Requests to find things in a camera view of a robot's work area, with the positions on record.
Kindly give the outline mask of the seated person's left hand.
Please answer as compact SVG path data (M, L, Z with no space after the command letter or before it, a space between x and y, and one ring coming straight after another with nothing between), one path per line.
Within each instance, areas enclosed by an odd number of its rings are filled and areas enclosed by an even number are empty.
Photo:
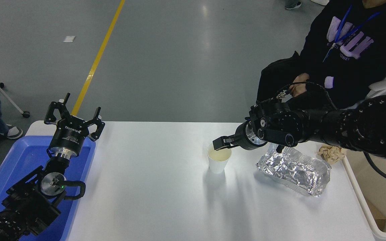
M291 97L298 97L307 91L306 84L303 82L291 85L288 90L291 94Z

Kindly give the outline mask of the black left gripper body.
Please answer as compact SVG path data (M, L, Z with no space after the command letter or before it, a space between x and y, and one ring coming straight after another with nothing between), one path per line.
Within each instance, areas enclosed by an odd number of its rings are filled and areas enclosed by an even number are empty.
M85 121L76 116L72 116L70 119L60 119L57 122L56 131L48 150L51 153L57 153L67 149L71 152L71 157L79 156L84 140L88 135L87 128L80 128L83 123Z

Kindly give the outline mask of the seated person's right hand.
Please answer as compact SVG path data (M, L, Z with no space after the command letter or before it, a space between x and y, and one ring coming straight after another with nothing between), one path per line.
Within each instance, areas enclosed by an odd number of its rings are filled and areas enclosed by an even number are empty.
M298 75L293 81L293 87L306 85L306 82L308 81L309 78L310 78L310 75L308 73L302 73Z

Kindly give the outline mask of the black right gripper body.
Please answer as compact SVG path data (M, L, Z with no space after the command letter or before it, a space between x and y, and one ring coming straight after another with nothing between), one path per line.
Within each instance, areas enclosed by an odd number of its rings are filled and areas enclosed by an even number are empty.
M246 135L246 126L247 125L248 125L248 122L244 122L237 127L235 134L234 134L234 141L242 149L251 150L249 139Z

